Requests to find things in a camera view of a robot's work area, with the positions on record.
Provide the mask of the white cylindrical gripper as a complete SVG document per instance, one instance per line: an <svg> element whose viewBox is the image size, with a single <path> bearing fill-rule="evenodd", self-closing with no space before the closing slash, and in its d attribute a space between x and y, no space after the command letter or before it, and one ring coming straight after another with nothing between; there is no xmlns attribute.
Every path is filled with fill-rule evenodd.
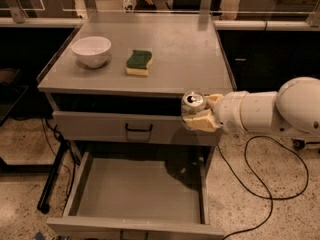
<svg viewBox="0 0 320 240"><path fill-rule="evenodd" d="M228 134L244 132L241 110L247 95L247 91L231 92L225 96L222 94L205 95L207 109L185 116L183 121L191 130L215 132L221 127Z"/></svg>

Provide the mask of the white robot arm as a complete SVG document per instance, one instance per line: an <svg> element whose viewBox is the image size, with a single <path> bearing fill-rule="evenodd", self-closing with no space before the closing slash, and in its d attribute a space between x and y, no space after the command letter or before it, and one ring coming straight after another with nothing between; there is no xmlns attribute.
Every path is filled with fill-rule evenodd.
<svg viewBox="0 0 320 240"><path fill-rule="evenodd" d="M186 93L181 101L185 128L226 133L266 133L301 140L320 137L320 80L298 77L277 91L226 95Z"/></svg>

